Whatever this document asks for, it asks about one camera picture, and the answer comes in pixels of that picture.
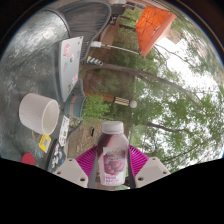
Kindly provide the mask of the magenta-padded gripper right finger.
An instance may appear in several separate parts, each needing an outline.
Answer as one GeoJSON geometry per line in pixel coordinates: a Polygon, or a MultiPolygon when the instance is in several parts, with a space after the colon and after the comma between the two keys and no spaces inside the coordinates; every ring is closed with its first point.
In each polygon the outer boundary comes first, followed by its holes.
{"type": "Polygon", "coordinates": [[[157,157],[148,157],[134,146],[129,146],[128,183],[131,189],[146,186],[169,174],[157,157]]]}

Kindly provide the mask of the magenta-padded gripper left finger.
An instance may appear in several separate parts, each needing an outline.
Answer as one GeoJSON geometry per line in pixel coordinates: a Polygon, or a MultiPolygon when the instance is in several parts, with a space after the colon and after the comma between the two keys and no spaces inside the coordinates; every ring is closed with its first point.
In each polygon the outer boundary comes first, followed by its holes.
{"type": "Polygon", "coordinates": [[[66,159],[55,171],[55,175],[81,187],[93,188],[97,175],[97,167],[97,147],[94,146],[76,159],[66,159]]]}

